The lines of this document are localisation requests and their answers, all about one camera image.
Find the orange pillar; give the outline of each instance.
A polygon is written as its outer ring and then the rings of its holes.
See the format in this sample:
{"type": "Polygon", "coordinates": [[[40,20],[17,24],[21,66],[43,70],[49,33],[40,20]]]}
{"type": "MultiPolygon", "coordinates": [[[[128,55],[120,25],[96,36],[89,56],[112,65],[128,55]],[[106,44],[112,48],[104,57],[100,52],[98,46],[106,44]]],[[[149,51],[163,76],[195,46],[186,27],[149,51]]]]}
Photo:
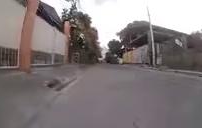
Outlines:
{"type": "Polygon", "coordinates": [[[68,63],[69,62],[69,43],[70,43],[70,31],[71,31],[71,26],[68,21],[64,23],[64,34],[66,35],[66,40],[65,40],[65,48],[64,48],[64,62],[68,63]]]}
{"type": "Polygon", "coordinates": [[[28,0],[27,10],[22,26],[20,50],[19,50],[19,69],[28,71],[31,64],[31,40],[39,0],[28,0]]]}

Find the white wall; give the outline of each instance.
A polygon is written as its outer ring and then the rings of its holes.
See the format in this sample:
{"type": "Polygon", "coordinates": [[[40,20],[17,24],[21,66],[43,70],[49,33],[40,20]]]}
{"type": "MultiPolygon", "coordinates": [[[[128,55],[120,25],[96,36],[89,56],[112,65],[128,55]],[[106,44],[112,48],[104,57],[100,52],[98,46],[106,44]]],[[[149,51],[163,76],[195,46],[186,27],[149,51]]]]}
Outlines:
{"type": "Polygon", "coordinates": [[[143,45],[137,49],[133,50],[133,63],[148,63],[148,45],[143,45]]]}
{"type": "Polygon", "coordinates": [[[64,55],[65,36],[40,17],[36,17],[32,50],[64,55]]]}
{"type": "Polygon", "coordinates": [[[0,0],[0,46],[19,48],[25,11],[14,0],[0,0]]]}
{"type": "Polygon", "coordinates": [[[54,51],[54,53],[64,55],[65,41],[66,41],[66,36],[56,29],[56,31],[55,31],[55,51],[54,51]]]}
{"type": "Polygon", "coordinates": [[[36,16],[32,37],[32,50],[51,53],[55,41],[54,31],[54,28],[47,22],[36,16]]]}

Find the green foliage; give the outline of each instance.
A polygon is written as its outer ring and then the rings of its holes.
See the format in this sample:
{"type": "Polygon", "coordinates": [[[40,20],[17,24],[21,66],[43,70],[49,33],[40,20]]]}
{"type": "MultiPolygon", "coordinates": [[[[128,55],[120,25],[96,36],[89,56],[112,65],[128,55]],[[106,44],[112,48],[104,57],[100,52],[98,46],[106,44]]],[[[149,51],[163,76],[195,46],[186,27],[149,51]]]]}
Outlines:
{"type": "Polygon", "coordinates": [[[91,17],[78,10],[75,0],[67,0],[71,3],[70,9],[63,9],[63,22],[69,21],[71,24],[71,52],[85,52],[89,56],[85,60],[93,60],[93,57],[101,55],[98,43],[98,31],[91,27],[91,17]]]}
{"type": "Polygon", "coordinates": [[[117,56],[119,56],[121,52],[122,44],[120,43],[120,41],[113,39],[109,41],[108,47],[111,54],[116,54],[117,56]]]}

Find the street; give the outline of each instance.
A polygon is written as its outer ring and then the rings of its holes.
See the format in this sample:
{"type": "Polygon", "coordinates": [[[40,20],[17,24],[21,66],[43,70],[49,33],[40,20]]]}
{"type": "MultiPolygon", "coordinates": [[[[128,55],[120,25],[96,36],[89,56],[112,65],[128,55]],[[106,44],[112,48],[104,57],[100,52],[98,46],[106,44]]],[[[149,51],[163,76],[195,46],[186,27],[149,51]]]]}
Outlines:
{"type": "Polygon", "coordinates": [[[29,123],[32,128],[202,128],[202,78],[96,65],[29,123]]]}

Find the overcast sky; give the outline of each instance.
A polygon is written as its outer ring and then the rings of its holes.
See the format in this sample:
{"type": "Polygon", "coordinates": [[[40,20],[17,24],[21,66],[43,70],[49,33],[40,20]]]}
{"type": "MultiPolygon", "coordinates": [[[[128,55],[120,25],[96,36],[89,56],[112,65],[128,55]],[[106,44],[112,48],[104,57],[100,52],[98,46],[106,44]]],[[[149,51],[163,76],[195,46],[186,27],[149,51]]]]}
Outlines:
{"type": "MultiPolygon", "coordinates": [[[[67,7],[64,0],[42,1],[55,7],[59,15],[67,7]]],[[[188,34],[202,29],[202,0],[81,0],[82,11],[92,17],[102,45],[118,39],[116,33],[128,23],[148,20],[147,6],[153,24],[188,34]]]]}

